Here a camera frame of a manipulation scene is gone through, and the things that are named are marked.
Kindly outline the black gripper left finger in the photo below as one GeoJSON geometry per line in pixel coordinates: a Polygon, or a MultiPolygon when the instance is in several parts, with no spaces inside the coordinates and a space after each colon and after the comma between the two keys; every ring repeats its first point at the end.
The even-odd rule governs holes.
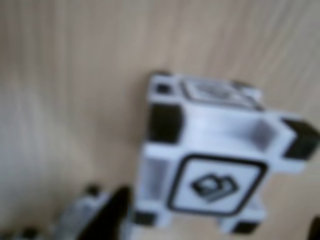
{"type": "Polygon", "coordinates": [[[119,187],[81,232],[82,240],[128,240],[132,216],[132,189],[119,187]]]}

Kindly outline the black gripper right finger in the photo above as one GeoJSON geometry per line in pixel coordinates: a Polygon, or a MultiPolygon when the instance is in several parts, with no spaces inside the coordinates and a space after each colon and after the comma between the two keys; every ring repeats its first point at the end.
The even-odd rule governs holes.
{"type": "Polygon", "coordinates": [[[308,240],[320,240],[320,217],[316,216],[309,228],[308,240]]]}

